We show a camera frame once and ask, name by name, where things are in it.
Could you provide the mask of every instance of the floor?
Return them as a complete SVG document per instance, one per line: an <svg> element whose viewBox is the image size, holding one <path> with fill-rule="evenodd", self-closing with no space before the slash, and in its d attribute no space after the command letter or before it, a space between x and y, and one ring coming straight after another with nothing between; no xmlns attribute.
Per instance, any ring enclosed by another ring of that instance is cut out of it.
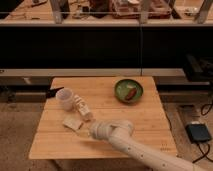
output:
<svg viewBox="0 0 213 171"><path fill-rule="evenodd" d="M209 98L200 98L193 94L189 98L161 94L164 109L171 121L171 130L177 145L178 155L186 160L193 161L201 154L195 145L191 145L185 133L181 116L177 111L180 104L194 104L197 112ZM56 171L56 167L47 160L29 160L28 153L35 134L43 102L1 102L0 103L0 170L1 171ZM213 110L202 120L213 133ZM66 171L96 171L96 170L143 170L143 166L132 159L114 160L56 160ZM213 170L213 164L203 159L198 165Z"/></svg>

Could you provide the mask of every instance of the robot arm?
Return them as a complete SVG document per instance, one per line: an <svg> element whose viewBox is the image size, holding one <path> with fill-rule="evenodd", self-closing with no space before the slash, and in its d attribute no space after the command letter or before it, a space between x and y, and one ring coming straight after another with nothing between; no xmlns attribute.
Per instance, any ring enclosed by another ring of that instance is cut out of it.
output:
<svg viewBox="0 0 213 171"><path fill-rule="evenodd" d="M90 127L94 139L106 140L115 149L159 171L205 171L186 160L140 144L131 138L133 125L127 120L95 122Z"/></svg>

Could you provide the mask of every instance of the tabletop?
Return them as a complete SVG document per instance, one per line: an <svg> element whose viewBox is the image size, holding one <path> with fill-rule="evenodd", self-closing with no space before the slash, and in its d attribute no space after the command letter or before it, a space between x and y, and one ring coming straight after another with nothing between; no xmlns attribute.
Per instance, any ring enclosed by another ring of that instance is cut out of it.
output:
<svg viewBox="0 0 213 171"><path fill-rule="evenodd" d="M115 98L114 86L124 78L138 81L144 89L140 101L127 105ZM133 138L140 143L177 155L168 120L152 77L55 78L51 88L67 87L82 97L97 121L126 119L134 124ZM30 150L30 159L123 158L125 154L105 141L82 137L62 125L76 111L61 109L55 98L48 99ZM84 124L80 129L87 130Z"/></svg>

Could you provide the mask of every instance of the white cup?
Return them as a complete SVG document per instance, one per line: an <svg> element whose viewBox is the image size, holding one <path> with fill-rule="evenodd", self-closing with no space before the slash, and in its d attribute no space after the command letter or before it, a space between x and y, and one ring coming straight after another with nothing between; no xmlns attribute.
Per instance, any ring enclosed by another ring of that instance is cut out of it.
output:
<svg viewBox="0 0 213 171"><path fill-rule="evenodd" d="M63 88L57 91L56 99L63 110L69 111L74 106L74 93L69 88Z"/></svg>

